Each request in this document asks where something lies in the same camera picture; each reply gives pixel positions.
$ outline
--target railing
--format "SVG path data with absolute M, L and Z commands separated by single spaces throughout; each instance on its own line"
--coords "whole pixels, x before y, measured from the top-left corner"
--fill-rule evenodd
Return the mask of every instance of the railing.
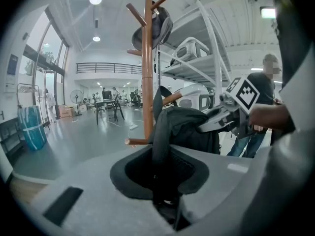
M 120 63 L 77 63 L 77 73 L 131 73 L 141 74 L 139 65 Z

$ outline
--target black hat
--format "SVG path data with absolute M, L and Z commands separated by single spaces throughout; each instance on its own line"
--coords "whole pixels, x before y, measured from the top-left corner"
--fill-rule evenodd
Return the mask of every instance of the black hat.
M 173 22 L 166 9 L 157 8 L 159 14 L 152 19 L 152 49 L 158 44 L 163 44 L 168 40 L 173 29 Z M 132 45 L 135 49 L 142 49 L 142 27 L 135 31 L 132 36 Z

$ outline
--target gray table surface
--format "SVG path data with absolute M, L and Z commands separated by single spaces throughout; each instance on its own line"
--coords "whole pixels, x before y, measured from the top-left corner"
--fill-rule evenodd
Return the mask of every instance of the gray table surface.
M 104 103 L 114 103 L 114 99 L 109 99 L 109 100 L 103 100 L 103 101 L 97 101 L 96 104 L 104 104 Z
M 182 196 L 183 216 L 194 223 L 217 207 L 239 184 L 252 159 L 221 156 L 172 145 L 188 156 L 205 163 L 209 177 L 193 194 Z
M 79 235 L 157 236 L 173 232 L 151 201 L 122 195 L 109 177 L 112 165 L 144 146 L 92 158 L 43 189 L 31 205 L 43 213 L 69 186 L 83 189 L 82 195 L 63 222 L 62 228 Z

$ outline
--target man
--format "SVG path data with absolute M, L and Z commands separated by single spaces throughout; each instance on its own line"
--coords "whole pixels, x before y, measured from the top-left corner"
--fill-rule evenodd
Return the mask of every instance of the man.
M 100 95 L 98 94 L 98 92 L 96 93 L 95 99 L 96 99 L 97 101 L 100 101 Z
M 272 105 L 274 98 L 274 83 L 272 79 L 275 79 L 280 73 L 278 59 L 272 54 L 267 54 L 262 64 L 263 72 L 252 73 L 247 78 L 260 93 L 256 103 Z M 242 139 L 236 138 L 231 151 L 227 155 L 240 156 L 247 145 L 243 157 L 254 158 L 264 140 L 267 129 L 258 125 L 254 125 L 253 129 L 256 131 L 254 134 Z
M 105 88 L 103 88 L 103 91 L 102 91 L 102 97 L 103 97 L 103 100 L 106 100 L 106 90 Z

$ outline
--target blue bin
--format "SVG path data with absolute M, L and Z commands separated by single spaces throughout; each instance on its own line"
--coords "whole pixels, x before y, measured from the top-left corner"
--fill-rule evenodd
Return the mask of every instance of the blue bin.
M 47 138 L 41 123 L 38 106 L 19 109 L 18 119 L 29 148 L 31 150 L 43 148 L 47 142 Z

